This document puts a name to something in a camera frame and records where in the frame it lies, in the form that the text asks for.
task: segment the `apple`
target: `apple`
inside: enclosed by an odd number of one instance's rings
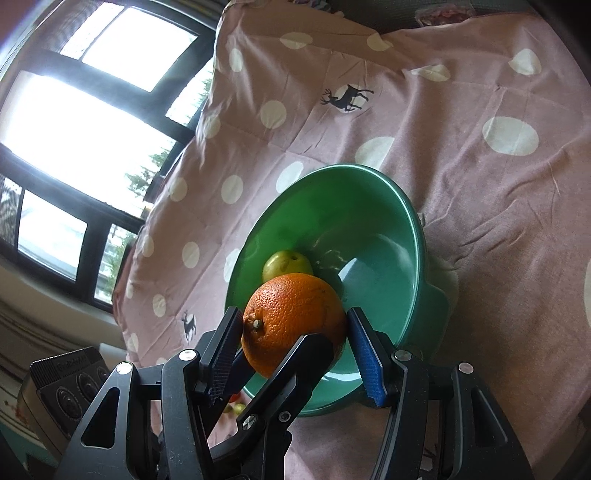
[[[262,268],[262,281],[288,273],[307,273],[314,275],[310,261],[301,253],[293,250],[282,250],[271,255]]]

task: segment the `black device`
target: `black device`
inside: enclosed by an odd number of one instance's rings
[[[440,402],[431,478],[533,480],[511,425],[471,365],[428,365],[374,331],[361,309],[347,317],[368,397],[391,411],[372,480],[418,478],[430,400]],[[195,349],[164,365],[119,364],[79,421],[55,480],[283,479],[288,427],[332,363],[333,347],[321,334],[302,336],[238,417],[237,434],[209,449],[207,437],[229,397],[254,374],[236,353],[241,334],[242,313],[232,307]],[[73,388],[77,375],[51,383],[52,395]],[[39,398],[47,399],[52,418],[63,408],[51,395]],[[160,444],[150,428],[152,400],[162,405]]]
[[[111,371],[94,347],[33,362],[18,408],[47,450],[60,459]]]

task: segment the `fabric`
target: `fabric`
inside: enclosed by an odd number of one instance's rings
[[[361,163],[408,194],[459,286],[435,361],[475,367],[536,463],[591,378],[591,88],[552,29],[499,14],[380,36],[286,0],[242,1],[215,55],[196,139],[115,291],[129,358],[145,367],[194,346],[279,192]],[[286,478],[369,477],[387,414],[297,419]],[[232,429],[224,415],[210,442]]]

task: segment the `black window frame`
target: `black window frame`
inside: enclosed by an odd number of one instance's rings
[[[10,65],[8,72],[11,72],[12,69],[13,75],[11,75],[10,83],[2,88],[0,109],[4,105],[18,72],[27,71],[50,76],[67,83],[105,103],[130,113],[147,125],[159,130],[172,140],[175,140],[176,143],[169,152],[162,168],[154,176],[144,196],[144,200],[152,203],[160,189],[162,179],[170,171],[186,145],[195,136],[194,129],[199,121],[203,105],[200,106],[186,126],[166,117],[166,113],[188,82],[212,58],[215,31],[212,28],[211,20],[201,18],[197,11],[195,11],[195,15],[189,16],[186,11],[180,12],[173,7],[164,5],[161,1],[109,1],[125,7],[118,16],[128,8],[136,8],[183,28],[197,35],[197,38],[180,54],[152,91],[147,92],[109,73],[84,64],[82,62],[83,55],[80,59],[73,59],[45,49],[43,47],[43,32],[58,28],[64,14],[64,11],[60,11],[61,7],[58,7],[44,20],[41,25],[42,28],[37,29],[41,33],[36,35],[37,32],[33,32],[31,38],[27,40],[25,44],[27,47],[26,55],[16,56],[15,60],[17,61],[13,61],[16,70],[13,69],[13,65]],[[111,227],[116,225],[139,235],[145,220],[96,200],[51,177],[16,156],[1,143],[0,174],[23,189],[17,211],[14,242],[12,245],[8,245],[0,239],[0,255],[27,274],[31,274],[56,288],[59,292],[107,312],[112,312],[110,303],[95,298],[100,264],[109,232]],[[22,200],[27,190],[87,224],[74,281],[19,252],[18,225],[20,224]],[[123,267],[124,262],[125,258],[123,258],[120,269]]]

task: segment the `screw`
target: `screw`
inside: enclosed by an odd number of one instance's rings
[[[457,367],[458,367],[459,371],[462,372],[463,374],[469,375],[474,372],[474,367],[471,366],[468,362],[462,362]]]
[[[279,414],[279,421],[281,423],[285,423],[287,421],[290,421],[290,418],[291,418],[291,413],[289,413],[288,411],[282,411]]]
[[[246,420],[242,422],[242,430],[248,430],[252,427],[256,422],[256,418],[254,415],[249,415],[246,417]]]
[[[394,358],[401,362],[408,362],[412,357],[413,356],[410,354],[410,352],[407,352],[406,350],[396,350],[394,353]]]
[[[188,362],[189,360],[193,360],[193,358],[195,358],[196,356],[197,356],[197,353],[195,353],[195,350],[183,350],[178,355],[178,357],[181,360],[184,360],[185,362]]]
[[[127,375],[129,372],[133,370],[133,368],[134,366],[129,362],[121,362],[119,365],[117,365],[115,370],[117,370],[117,373],[119,375]]]

